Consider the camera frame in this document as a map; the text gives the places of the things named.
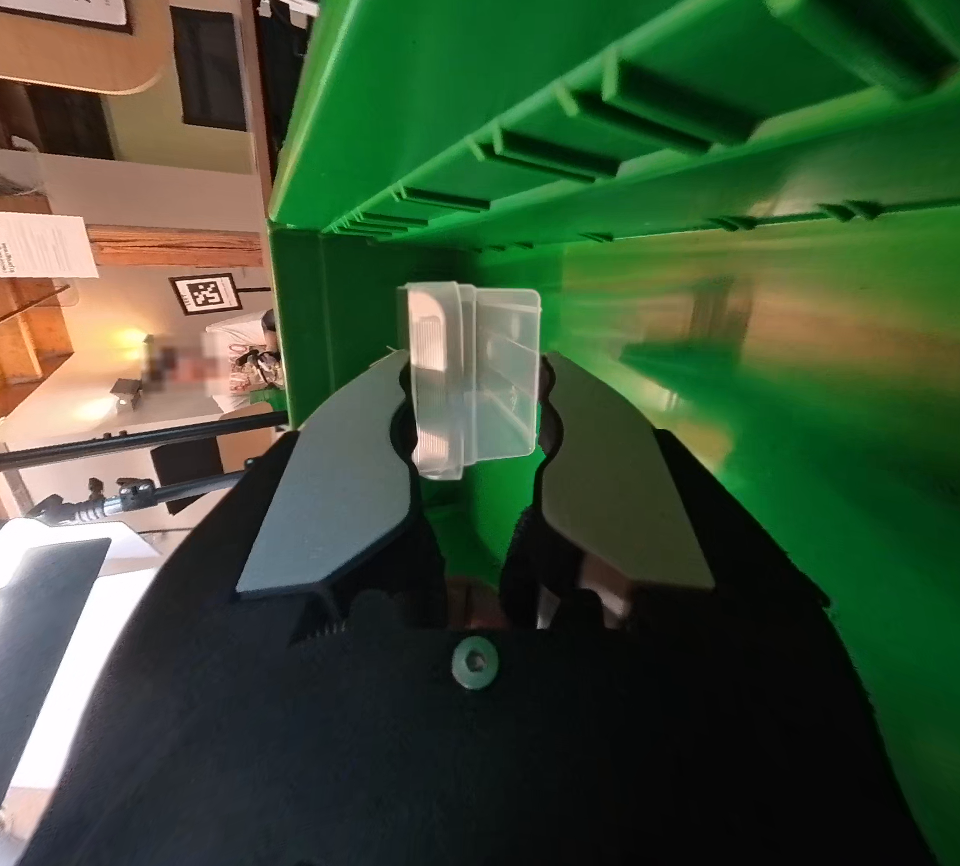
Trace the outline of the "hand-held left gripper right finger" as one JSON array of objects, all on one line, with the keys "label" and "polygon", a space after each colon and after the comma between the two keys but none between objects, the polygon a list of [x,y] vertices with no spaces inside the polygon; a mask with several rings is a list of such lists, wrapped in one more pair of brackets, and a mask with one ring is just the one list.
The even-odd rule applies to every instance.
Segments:
[{"label": "hand-held left gripper right finger", "polygon": [[656,429],[616,389],[558,352],[543,358],[546,459],[537,478],[548,531],[575,554],[572,585],[623,624],[639,590],[711,596],[703,552]]}]

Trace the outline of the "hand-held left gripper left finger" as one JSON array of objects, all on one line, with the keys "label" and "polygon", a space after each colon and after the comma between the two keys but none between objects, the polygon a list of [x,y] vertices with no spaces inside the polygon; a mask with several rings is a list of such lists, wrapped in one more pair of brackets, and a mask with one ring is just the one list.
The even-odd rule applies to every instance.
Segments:
[{"label": "hand-held left gripper left finger", "polygon": [[412,514],[411,464],[393,424],[406,402],[398,350],[333,392],[297,431],[292,455],[236,583],[239,596],[330,586]]}]

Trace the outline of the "clear plastic drawer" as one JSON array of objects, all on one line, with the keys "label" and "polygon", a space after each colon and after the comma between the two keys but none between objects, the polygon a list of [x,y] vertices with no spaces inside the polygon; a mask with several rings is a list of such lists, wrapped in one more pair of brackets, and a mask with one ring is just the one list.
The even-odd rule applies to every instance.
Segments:
[{"label": "clear plastic drawer", "polygon": [[540,294],[428,281],[404,284],[397,296],[420,476],[456,481],[478,463],[531,454],[538,436]]}]

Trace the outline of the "green plastic bin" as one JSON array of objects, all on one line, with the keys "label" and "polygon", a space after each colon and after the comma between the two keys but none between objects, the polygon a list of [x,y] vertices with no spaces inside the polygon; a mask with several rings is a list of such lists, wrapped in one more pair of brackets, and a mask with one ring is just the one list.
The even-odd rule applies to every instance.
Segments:
[{"label": "green plastic bin", "polygon": [[270,201],[292,421],[396,288],[533,288],[832,601],[958,864],[958,0],[319,0]]}]

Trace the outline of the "person's left hand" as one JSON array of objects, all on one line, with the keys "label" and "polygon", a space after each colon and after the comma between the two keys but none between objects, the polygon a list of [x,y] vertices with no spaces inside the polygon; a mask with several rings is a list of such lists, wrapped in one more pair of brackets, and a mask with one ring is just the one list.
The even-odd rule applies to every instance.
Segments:
[{"label": "person's left hand", "polygon": [[445,586],[448,628],[457,631],[510,628],[497,590],[482,579],[466,575],[449,576]]}]

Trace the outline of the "black light stand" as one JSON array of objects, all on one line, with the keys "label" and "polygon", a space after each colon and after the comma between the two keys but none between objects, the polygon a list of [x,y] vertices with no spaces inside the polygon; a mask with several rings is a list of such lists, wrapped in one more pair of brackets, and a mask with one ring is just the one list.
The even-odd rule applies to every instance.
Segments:
[{"label": "black light stand", "polygon": [[96,495],[78,503],[67,502],[53,494],[37,503],[27,512],[26,518],[49,527],[112,522],[122,514],[180,500],[197,500],[209,493],[231,489],[246,474],[246,469],[240,469],[166,486],[134,478],[121,484],[113,496]]}]

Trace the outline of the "black stand pole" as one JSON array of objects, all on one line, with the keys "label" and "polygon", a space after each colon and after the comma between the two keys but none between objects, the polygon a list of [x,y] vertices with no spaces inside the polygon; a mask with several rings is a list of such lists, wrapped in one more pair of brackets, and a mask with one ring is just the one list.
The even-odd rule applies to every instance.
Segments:
[{"label": "black stand pole", "polygon": [[149,430],[122,436],[101,437],[50,444],[38,448],[12,450],[1,454],[1,472],[45,467],[61,462],[109,455],[117,452],[150,449],[199,440],[215,439],[262,428],[281,428],[289,424],[285,410],[270,410],[252,416],[225,418],[203,423]]}]

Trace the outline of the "black white marker sign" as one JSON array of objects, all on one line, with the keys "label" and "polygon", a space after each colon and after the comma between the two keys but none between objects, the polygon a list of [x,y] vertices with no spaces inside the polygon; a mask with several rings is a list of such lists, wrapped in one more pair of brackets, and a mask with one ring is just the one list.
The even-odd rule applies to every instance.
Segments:
[{"label": "black white marker sign", "polygon": [[186,316],[242,309],[241,295],[231,272],[171,276],[168,283],[177,305]]}]

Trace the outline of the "led light panel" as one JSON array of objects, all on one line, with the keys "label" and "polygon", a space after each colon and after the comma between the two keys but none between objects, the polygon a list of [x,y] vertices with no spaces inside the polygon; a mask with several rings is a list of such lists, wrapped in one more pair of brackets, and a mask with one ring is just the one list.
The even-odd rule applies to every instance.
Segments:
[{"label": "led light panel", "polygon": [[162,565],[127,525],[1,533],[2,843],[36,829],[66,770],[94,687]]}]

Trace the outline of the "white paper sheet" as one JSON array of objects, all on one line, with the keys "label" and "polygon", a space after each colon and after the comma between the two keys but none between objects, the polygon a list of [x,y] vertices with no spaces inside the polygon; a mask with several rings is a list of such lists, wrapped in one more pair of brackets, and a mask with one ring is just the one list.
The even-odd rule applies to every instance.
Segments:
[{"label": "white paper sheet", "polygon": [[82,217],[1,213],[1,278],[98,279]]}]

